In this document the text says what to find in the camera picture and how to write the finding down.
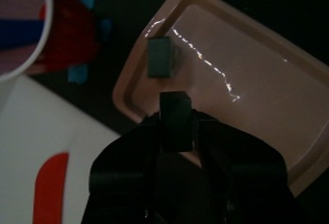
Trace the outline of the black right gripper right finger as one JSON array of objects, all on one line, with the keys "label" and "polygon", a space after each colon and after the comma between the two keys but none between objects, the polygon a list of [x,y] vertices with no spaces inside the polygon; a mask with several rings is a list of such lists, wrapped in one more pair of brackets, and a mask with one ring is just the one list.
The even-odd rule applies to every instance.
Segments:
[{"label": "black right gripper right finger", "polygon": [[301,224],[282,155],[260,138],[194,113],[197,151],[218,224]]}]

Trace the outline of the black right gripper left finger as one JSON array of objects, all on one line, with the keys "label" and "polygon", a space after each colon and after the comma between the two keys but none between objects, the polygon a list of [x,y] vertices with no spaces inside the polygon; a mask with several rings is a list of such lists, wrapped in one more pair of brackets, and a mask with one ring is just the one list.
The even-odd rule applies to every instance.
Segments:
[{"label": "black right gripper left finger", "polygon": [[159,113],[103,149],[88,176],[82,224],[159,224],[157,163],[162,148]]}]

